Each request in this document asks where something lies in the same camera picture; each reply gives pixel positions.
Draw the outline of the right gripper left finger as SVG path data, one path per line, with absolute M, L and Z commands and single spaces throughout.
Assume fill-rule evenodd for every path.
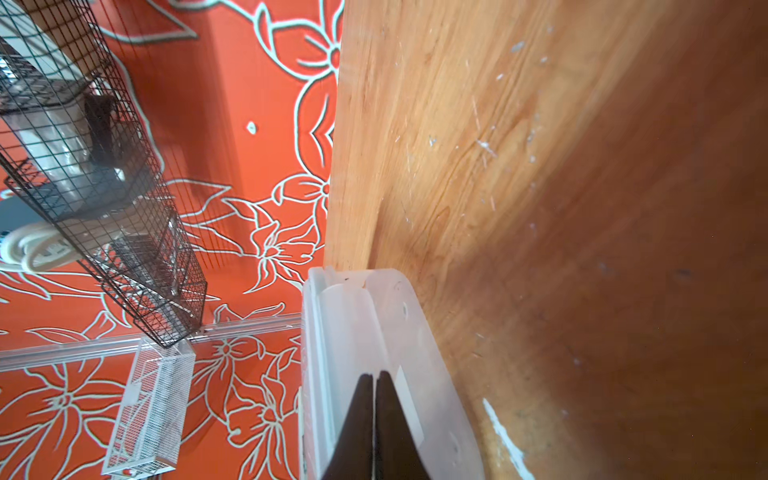
M 323 480 L 368 480 L 373 463 L 373 377 L 358 379 Z

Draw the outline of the clear lunch box lid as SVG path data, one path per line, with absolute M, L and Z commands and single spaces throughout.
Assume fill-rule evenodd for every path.
M 358 379 L 390 373 L 433 479 L 481 479 L 467 414 L 415 290 L 395 269 L 310 269 L 302 289 L 300 476 L 329 464 Z

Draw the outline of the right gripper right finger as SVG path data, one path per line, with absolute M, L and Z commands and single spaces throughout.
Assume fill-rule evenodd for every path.
M 375 478 L 429 480 L 389 372 L 380 372 L 375 395 Z

